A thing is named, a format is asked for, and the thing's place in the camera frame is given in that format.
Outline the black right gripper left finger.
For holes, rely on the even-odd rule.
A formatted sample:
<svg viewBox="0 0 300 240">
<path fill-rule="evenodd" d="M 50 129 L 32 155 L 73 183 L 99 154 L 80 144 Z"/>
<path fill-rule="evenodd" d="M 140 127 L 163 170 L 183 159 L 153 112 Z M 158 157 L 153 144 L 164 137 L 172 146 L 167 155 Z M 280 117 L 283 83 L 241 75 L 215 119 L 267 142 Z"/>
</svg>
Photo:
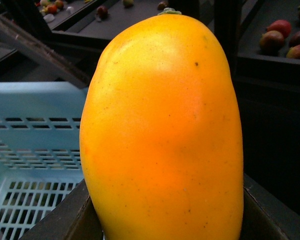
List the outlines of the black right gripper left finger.
<svg viewBox="0 0 300 240">
<path fill-rule="evenodd" d="M 25 233 L 22 240 L 101 240 L 103 230 L 82 180 L 47 216 Z"/>
</svg>

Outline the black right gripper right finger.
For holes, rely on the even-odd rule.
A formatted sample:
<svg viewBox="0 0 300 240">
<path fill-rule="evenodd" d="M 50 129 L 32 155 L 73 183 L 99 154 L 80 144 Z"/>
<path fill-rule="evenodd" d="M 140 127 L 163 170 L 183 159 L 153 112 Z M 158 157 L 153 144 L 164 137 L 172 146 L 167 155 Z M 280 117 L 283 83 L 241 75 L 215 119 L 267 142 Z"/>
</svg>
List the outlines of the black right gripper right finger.
<svg viewBox="0 0 300 240">
<path fill-rule="evenodd" d="M 244 175 L 241 240 L 300 240 L 300 215 Z"/>
</svg>

